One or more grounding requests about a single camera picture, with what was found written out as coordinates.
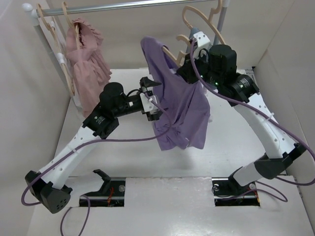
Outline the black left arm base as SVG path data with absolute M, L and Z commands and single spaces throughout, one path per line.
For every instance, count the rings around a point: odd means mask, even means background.
M 111 178 L 104 171 L 97 169 L 93 173 L 101 178 L 102 185 L 97 190 L 85 193 L 91 207 L 124 207 L 126 178 Z

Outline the purple t shirt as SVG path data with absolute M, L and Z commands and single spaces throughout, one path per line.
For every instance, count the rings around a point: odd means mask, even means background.
M 186 83 L 176 73 L 178 66 L 162 50 L 164 45 L 157 39 L 145 36 L 140 44 L 150 75 L 160 83 L 153 88 L 153 94 L 166 111 L 153 124 L 160 149 L 203 149 L 210 105 L 201 83 Z

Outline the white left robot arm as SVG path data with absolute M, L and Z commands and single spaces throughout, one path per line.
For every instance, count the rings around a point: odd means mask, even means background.
M 96 144 L 107 140 L 119 126 L 119 117 L 141 112 L 148 121 L 159 119 L 162 111 L 152 88 L 161 83 L 143 77 L 139 84 L 137 93 L 131 96 L 124 93 L 120 83 L 108 83 L 99 95 L 99 103 L 66 147 L 45 167 L 27 173 L 25 181 L 31 194 L 52 214 L 61 211 L 75 195 L 104 195 L 109 191 L 111 177 L 100 169 L 84 177 L 70 175 Z

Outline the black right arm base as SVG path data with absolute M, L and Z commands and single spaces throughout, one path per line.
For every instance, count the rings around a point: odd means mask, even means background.
M 238 184 L 230 182 L 228 178 L 212 178 L 211 191 L 214 195 L 216 207 L 260 206 L 256 184 L 254 182 L 245 186 L 239 186 Z

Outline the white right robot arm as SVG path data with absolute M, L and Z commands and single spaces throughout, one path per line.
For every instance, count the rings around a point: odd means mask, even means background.
M 248 123 L 262 143 L 262 157 L 235 170 L 226 180 L 214 182 L 216 195 L 241 195 L 255 181 L 274 179 L 308 150 L 274 119 L 266 107 L 259 88 L 251 77 L 237 72 L 237 54 L 228 45 L 199 46 L 192 41 L 189 54 L 177 72 L 183 79 L 205 87 L 228 101 Z

